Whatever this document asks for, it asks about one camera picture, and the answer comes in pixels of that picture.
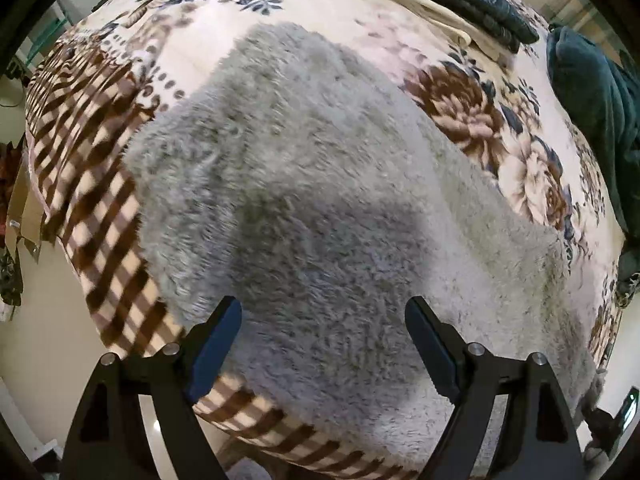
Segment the brown flower pattern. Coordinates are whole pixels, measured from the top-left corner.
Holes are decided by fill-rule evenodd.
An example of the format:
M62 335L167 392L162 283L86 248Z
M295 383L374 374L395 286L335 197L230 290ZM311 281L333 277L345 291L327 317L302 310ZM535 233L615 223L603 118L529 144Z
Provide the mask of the brown flower pattern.
M574 229L574 243L577 247L577 258L587 258L590 260L593 256L593 251L591 251L587 242L586 233L592 227L590 220L593 217L578 203L575 203L573 208L571 224Z
M505 121L474 77L444 62L406 78L404 90L474 163L483 170L498 167Z
M520 119L523 126L530 132L540 129L540 109L535 95L524 81L517 85L502 78L503 85L500 88L502 101Z
M507 155L498 168L498 186L511 208L539 224L564 230L571 212L560 183L561 169L548 146L529 132L502 135Z

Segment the cable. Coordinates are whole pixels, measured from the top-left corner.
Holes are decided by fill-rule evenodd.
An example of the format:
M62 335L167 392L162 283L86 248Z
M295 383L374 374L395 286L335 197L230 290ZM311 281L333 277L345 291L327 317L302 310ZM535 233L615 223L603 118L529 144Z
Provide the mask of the cable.
M22 102L24 101L24 86L20 85L20 88L22 88L22 96L20 97L20 100L15 105L3 105L2 103L0 103L0 107L2 107L2 108L17 108L18 106L20 106L22 104Z

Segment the cardboard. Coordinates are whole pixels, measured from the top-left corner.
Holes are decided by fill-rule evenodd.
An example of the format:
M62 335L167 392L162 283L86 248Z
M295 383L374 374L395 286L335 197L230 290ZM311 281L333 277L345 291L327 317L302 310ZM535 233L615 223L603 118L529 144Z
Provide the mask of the cardboard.
M14 260L20 238L30 241L37 248L35 251L30 251L32 256L37 257L42 242L43 217L44 209L31 189L29 172L22 163L9 199L4 235L4 243Z

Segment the black mechanical arm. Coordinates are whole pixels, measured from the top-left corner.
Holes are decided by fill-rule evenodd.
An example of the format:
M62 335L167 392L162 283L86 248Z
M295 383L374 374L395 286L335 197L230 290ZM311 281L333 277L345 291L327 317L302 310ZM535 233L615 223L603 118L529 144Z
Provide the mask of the black mechanical arm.
M240 323L239 301L225 296L179 345L147 358L103 355L74 417L60 478L158 480L138 402L151 395L178 478L226 480L192 407L213 386ZM437 392L455 406L419 480L468 480L503 394L508 407L487 478L585 478L569 409L544 355L520 361L467 344L419 296L406 304L405 323Z

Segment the metal screw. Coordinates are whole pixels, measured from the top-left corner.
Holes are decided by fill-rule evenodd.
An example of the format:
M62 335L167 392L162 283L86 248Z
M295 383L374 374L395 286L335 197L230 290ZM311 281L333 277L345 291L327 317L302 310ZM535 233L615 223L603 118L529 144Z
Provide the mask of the metal screw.
M480 343L469 343L469 346L466 347L469 350L471 355L482 355L484 354L484 346Z
M109 352L108 354L103 355L100 358L100 364L103 366L109 366L114 364L114 362L116 361L116 354Z
M176 355L180 351L180 345L178 343L169 343L162 347L162 353L164 355Z
M531 359L537 365L546 365L546 356L540 352L533 352L533 354L531 354Z

